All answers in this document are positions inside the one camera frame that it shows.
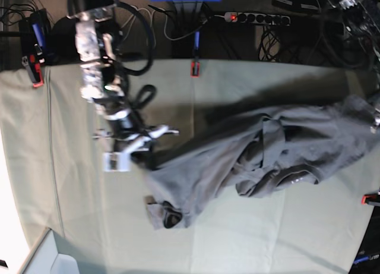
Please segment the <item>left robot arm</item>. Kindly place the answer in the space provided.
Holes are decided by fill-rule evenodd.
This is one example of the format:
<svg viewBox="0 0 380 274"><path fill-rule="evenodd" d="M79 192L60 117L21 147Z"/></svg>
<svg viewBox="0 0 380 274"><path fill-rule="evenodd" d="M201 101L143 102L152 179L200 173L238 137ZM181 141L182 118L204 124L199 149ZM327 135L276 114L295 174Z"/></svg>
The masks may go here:
<svg viewBox="0 0 380 274"><path fill-rule="evenodd" d="M343 68L359 69L360 63L345 60L333 47L327 38L325 19L331 8L342 13L344 28L360 44L369 42L368 68L379 75L379 7L374 0L326 0L327 4L321 10L319 32L321 39L336 64Z"/></svg>

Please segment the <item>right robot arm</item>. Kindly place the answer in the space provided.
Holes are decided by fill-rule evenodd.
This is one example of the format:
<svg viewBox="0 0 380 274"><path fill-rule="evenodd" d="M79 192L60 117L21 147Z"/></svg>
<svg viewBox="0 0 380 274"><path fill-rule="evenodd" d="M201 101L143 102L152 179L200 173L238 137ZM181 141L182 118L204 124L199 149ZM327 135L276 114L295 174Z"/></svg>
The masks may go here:
<svg viewBox="0 0 380 274"><path fill-rule="evenodd" d="M106 172L128 172L133 160L152 152L154 142L166 134L178 134L167 125L149 126L140 112L156 96L154 85L146 84L134 98L129 95L129 77L141 76L153 65L153 31L144 16L120 0L67 0L68 17L76 19L75 46L83 77L81 96L95 105L96 112L109 124L94 139L112 140L103 154ZM130 12L140 20L147 36L147 63L140 70L124 66L120 52L123 32L115 20L115 8Z"/></svg>

